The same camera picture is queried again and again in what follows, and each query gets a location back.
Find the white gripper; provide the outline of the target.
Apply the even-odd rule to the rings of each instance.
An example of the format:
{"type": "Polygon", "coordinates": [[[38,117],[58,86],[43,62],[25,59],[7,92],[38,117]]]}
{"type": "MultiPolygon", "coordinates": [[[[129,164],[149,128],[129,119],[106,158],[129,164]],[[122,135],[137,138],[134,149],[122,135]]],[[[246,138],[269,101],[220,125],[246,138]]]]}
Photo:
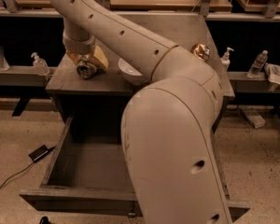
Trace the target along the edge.
{"type": "Polygon", "coordinates": [[[95,46],[95,37],[68,19],[63,20],[63,44],[66,55],[75,66],[80,64],[81,55],[91,54],[91,63],[107,71],[108,59],[103,50],[95,46]]]}

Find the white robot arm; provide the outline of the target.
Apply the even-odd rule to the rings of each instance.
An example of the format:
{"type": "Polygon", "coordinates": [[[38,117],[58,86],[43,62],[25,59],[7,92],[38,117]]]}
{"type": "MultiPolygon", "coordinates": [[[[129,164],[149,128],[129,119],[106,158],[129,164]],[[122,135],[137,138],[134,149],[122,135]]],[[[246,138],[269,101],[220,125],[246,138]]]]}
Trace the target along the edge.
{"type": "Polygon", "coordinates": [[[129,101],[121,141],[146,224],[231,224],[212,147],[217,72],[174,42],[94,0],[50,0],[149,81],[129,101]]]}

